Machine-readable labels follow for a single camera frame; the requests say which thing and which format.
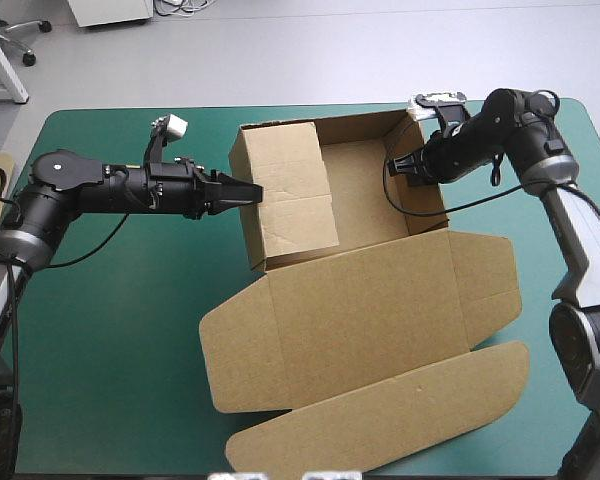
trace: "office chair base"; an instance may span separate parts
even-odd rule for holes
[[[35,65],[36,56],[27,44],[13,38],[12,35],[19,30],[33,26],[37,26],[38,30],[42,33],[48,33],[53,29],[51,23],[46,20],[33,20],[30,22],[8,24],[0,19],[0,44],[9,45],[20,50],[22,52],[22,63],[27,67]]]

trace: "open cardboard box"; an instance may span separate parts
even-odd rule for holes
[[[274,480],[369,470],[506,413],[528,375],[511,342],[471,349],[520,312],[513,251],[499,237],[405,217],[382,181],[423,144],[404,111],[243,126],[233,174],[264,187],[241,209],[253,268],[266,274],[200,324],[214,405],[293,409],[227,443],[238,471]],[[413,210],[437,185],[391,179]]]

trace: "black cable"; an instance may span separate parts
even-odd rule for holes
[[[578,190],[577,188],[572,187],[571,185],[559,185],[559,188],[566,190],[567,192],[571,192],[576,197],[579,197],[580,199],[587,202],[589,204],[589,206],[591,207],[591,209],[596,213],[596,215],[600,219],[600,207],[598,207],[598,205],[593,201],[593,199],[590,196],[588,196],[586,193],[582,192],[581,190]]]
[[[18,210],[18,216],[16,221],[20,222],[20,220],[22,219],[22,209],[20,208],[20,204],[15,200],[10,200],[2,196],[5,188],[7,188],[7,172],[0,168],[0,202],[6,205],[11,205],[16,210]]]
[[[11,422],[9,424],[9,471],[15,467],[14,451],[16,449],[16,424],[18,421],[18,403],[20,398],[20,353],[18,347],[18,301],[16,293],[16,280],[13,274],[13,264],[6,263],[7,280],[9,283],[9,303],[11,305],[11,363],[13,369],[13,389],[11,403]]]
[[[105,238],[97,247],[95,247],[93,250],[91,250],[90,252],[85,253],[84,255],[81,255],[78,258],[74,258],[73,260],[69,260],[67,262],[63,262],[63,263],[56,263],[56,264],[52,264],[52,265],[48,265],[46,268],[63,268],[63,267],[70,267],[71,265],[75,265],[76,263],[79,263],[83,260],[86,260],[87,258],[89,258],[90,256],[98,253],[100,250],[102,250],[102,248],[109,243],[109,240],[111,240],[114,235],[116,233],[118,233],[118,230],[120,230],[120,228],[122,228],[122,225],[124,225],[124,222],[127,221],[127,218],[129,218],[129,214],[125,213],[122,218],[120,219],[120,221],[118,222],[118,224],[115,226],[115,228],[111,231],[111,233],[109,235],[107,235],[107,238]]]
[[[399,212],[401,212],[405,215],[410,215],[412,217],[435,217],[438,215],[446,215],[447,213],[459,212],[460,210],[465,210],[467,208],[475,207],[475,206],[481,205],[483,203],[491,202],[492,200],[497,200],[498,198],[505,197],[507,195],[515,193],[518,190],[522,190],[523,188],[529,187],[531,185],[544,184],[544,185],[546,185],[546,188],[545,188],[544,192],[542,192],[540,194],[540,198],[542,198],[546,194],[546,192],[556,189],[556,188],[560,188],[562,190],[572,193],[573,195],[580,198],[581,200],[584,200],[591,207],[591,209],[598,216],[598,218],[600,219],[600,207],[598,207],[598,205],[595,203],[595,201],[591,197],[589,197],[586,193],[584,193],[581,190],[578,190],[576,187],[574,187],[573,182],[571,182],[571,183],[555,183],[555,182],[552,182],[551,180],[533,180],[530,182],[521,183],[519,185],[516,185],[515,187],[508,189],[508,190],[505,190],[500,193],[496,193],[495,195],[490,195],[488,197],[480,198],[478,200],[474,200],[473,202],[465,203],[463,205],[458,205],[458,206],[452,207],[452,208],[447,208],[445,210],[438,210],[438,211],[433,211],[433,212],[418,212],[415,210],[407,210],[406,208],[403,208],[400,205],[396,204],[395,201],[391,198],[391,195],[389,194],[389,190],[387,188],[387,163],[388,162],[385,161],[384,168],[382,169],[382,186],[384,188],[384,195],[393,208],[395,208],[396,210],[398,210]],[[439,223],[429,227],[425,231],[434,230],[435,228],[440,226],[442,223],[444,223],[444,221],[439,222]]]
[[[384,168],[382,169],[382,186],[384,188],[385,197],[387,197],[387,200],[389,201],[389,203],[391,204],[391,206],[393,208],[395,208],[396,210],[398,210],[399,212],[401,212],[405,215],[410,215],[412,217],[437,217],[438,215],[446,215],[447,213],[459,212],[460,210],[465,210],[467,208],[475,207],[477,205],[481,205],[483,203],[487,203],[492,200],[497,200],[498,198],[505,197],[505,196],[510,195],[514,192],[517,192],[518,190],[521,190],[527,186],[536,185],[536,184],[547,184],[547,183],[553,184],[553,182],[546,181],[546,180],[537,180],[537,181],[532,181],[532,182],[526,182],[526,183],[517,185],[513,188],[510,188],[508,190],[505,190],[503,192],[496,193],[495,195],[490,195],[488,197],[480,198],[478,200],[474,200],[473,202],[465,203],[463,205],[458,205],[457,207],[447,208],[445,210],[437,210],[437,211],[433,211],[433,212],[418,212],[415,210],[407,210],[406,208],[403,208],[400,205],[398,205],[397,203],[395,203],[395,201],[391,198],[391,195],[389,194],[389,189],[387,187],[387,164],[386,163],[384,164]]]

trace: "chair wheel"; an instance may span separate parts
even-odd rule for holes
[[[27,67],[31,67],[36,64],[36,56],[33,53],[25,53],[22,55],[22,63]]]
[[[40,22],[38,24],[38,28],[42,33],[49,33],[51,30],[53,30],[51,23],[47,22],[46,20],[44,22]]]

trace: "white cabinet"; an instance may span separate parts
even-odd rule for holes
[[[153,0],[68,0],[68,2],[81,27],[153,17]]]

